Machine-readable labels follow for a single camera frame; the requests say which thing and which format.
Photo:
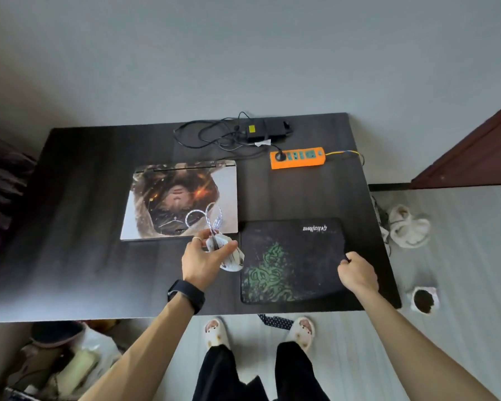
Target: orange power strip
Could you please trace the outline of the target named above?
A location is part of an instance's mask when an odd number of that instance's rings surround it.
[[[283,151],[286,160],[278,161],[275,156],[278,153],[270,152],[271,169],[286,169],[288,167],[318,166],[325,163],[325,151],[323,148],[293,149]]]

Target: smartwatch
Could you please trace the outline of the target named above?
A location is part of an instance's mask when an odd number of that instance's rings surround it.
[[[195,287],[193,284],[188,283],[185,280],[175,281],[175,283],[171,286],[171,288],[167,292],[167,301],[171,301],[177,292],[181,292],[182,295],[190,301],[191,305],[193,306],[193,309],[195,310],[195,315],[200,311],[200,309],[204,305],[204,301],[206,301],[204,293],[200,291],[197,287]]]

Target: desk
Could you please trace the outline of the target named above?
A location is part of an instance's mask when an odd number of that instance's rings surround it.
[[[282,148],[356,150],[345,113],[287,121],[294,133]],[[163,309],[187,240],[120,241],[134,169],[227,156],[216,146],[176,144],[177,126],[51,131],[0,256],[0,321],[154,317]],[[265,154],[237,166],[240,221],[339,217],[350,247],[374,265],[381,293],[400,307],[358,158],[332,155],[322,166],[273,171]],[[221,270],[201,314],[361,309],[348,291],[303,304],[247,305],[239,285],[239,273]]]

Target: gray floor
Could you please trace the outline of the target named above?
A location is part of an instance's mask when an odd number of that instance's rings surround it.
[[[436,285],[441,309],[426,317],[401,312],[432,341],[501,399],[501,187],[380,192],[389,209],[403,203],[428,214],[433,236],[427,246],[392,245],[392,266],[402,293],[414,285]],[[407,399],[364,312],[309,314],[317,337],[310,350],[314,371],[332,400]],[[206,347],[194,317],[163,379],[160,400],[191,399]],[[286,331],[263,325],[255,315],[226,316],[242,381],[260,374],[270,399],[276,397],[274,357]],[[129,321],[124,337],[135,337],[149,320]]]

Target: anime artwork sticker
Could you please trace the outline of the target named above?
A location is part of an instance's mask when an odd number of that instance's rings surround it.
[[[222,213],[220,232],[238,231],[235,162],[156,165],[134,173],[128,195],[121,239],[149,239],[193,235],[208,228],[206,211],[213,222]]]

